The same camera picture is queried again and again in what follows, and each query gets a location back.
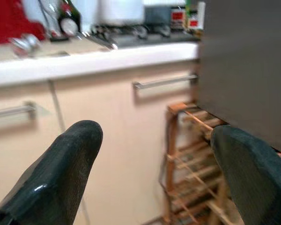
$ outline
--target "stove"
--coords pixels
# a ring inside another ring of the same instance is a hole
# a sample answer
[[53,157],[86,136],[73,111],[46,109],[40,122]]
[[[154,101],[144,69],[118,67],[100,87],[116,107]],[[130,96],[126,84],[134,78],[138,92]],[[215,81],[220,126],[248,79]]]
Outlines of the stove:
[[91,33],[84,32],[83,35],[110,49],[199,41],[197,37],[182,30],[172,31],[165,24],[125,27],[96,26]]

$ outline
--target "beige cabinet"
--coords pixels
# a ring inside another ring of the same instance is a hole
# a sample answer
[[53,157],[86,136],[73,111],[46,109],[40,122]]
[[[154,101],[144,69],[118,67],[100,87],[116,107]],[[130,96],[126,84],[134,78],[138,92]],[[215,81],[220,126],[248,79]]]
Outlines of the beige cabinet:
[[[27,112],[3,116],[28,101],[35,103],[34,119]],[[58,134],[47,83],[0,88],[0,201]]]
[[66,126],[95,120],[104,132],[84,194],[91,224],[140,225],[162,215],[166,107],[191,100],[189,82],[143,90],[132,83],[182,77],[192,68],[186,61],[55,82]]

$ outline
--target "gray appliance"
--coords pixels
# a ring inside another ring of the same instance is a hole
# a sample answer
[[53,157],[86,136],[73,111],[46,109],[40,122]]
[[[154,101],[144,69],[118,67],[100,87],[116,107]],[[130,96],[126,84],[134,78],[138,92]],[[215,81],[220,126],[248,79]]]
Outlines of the gray appliance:
[[281,151],[281,0],[206,0],[198,105]]

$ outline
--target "red label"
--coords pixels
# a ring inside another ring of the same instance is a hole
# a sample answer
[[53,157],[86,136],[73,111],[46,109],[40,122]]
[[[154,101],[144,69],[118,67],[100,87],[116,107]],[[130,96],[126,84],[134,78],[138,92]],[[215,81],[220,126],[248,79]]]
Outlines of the red label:
[[190,23],[189,23],[189,25],[190,25],[191,27],[196,27],[196,26],[198,26],[198,21],[196,21],[196,20],[191,20]]
[[182,20],[183,12],[172,13],[172,20]]
[[66,11],[71,11],[71,6],[69,4],[63,3],[61,5],[61,10],[66,12]]

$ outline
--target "metal handle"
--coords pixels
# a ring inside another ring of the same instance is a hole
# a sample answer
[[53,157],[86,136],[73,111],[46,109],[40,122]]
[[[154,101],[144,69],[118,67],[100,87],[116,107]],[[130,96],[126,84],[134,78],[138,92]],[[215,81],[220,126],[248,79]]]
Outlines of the metal handle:
[[0,117],[12,116],[21,113],[28,113],[30,119],[35,118],[35,104],[32,102],[27,102],[23,106],[8,108],[8,109],[1,109],[0,110]]
[[133,88],[134,89],[146,89],[146,88],[153,88],[161,85],[171,84],[171,83],[177,83],[182,81],[190,81],[192,79],[197,79],[197,75],[189,75],[189,76],[183,76],[178,77],[174,79],[167,79],[167,80],[161,80],[161,81],[155,81],[155,82],[148,82],[148,83],[139,83],[139,82],[133,82]]

